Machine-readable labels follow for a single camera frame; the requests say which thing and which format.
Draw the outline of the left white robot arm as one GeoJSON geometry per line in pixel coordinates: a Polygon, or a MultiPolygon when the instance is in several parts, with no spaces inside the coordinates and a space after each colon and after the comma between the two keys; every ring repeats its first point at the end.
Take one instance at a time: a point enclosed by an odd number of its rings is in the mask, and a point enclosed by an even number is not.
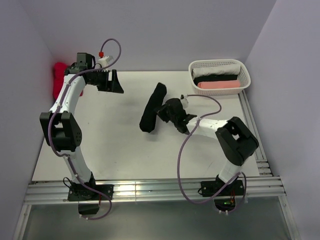
{"type": "Polygon", "coordinates": [[[39,120],[47,144],[54,154],[62,157],[71,174],[69,179],[69,201],[111,200],[112,184],[96,184],[81,151],[82,130],[74,113],[85,86],[97,87],[100,92],[122,94],[117,71],[109,70],[116,60],[99,53],[99,58],[79,52],[76,62],[63,72],[60,93],[48,112],[42,112],[39,120]]]}

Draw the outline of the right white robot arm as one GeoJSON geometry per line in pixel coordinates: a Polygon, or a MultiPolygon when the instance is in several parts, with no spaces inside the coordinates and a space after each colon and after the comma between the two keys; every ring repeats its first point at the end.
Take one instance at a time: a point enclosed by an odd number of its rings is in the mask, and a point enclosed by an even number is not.
{"type": "Polygon", "coordinates": [[[218,194],[227,195],[233,190],[246,160],[259,147],[259,142],[237,116],[228,120],[208,119],[209,116],[222,111],[222,105],[211,96],[206,96],[206,98],[218,105],[217,111],[206,113],[202,116],[187,113],[188,97],[191,96],[189,94],[182,95],[180,98],[171,98],[154,110],[162,121],[173,123],[181,134],[187,135],[177,157],[176,172],[179,188],[184,193],[180,173],[183,149],[191,136],[198,135],[217,140],[226,157],[224,166],[214,180],[212,190],[215,196],[218,194]]]}

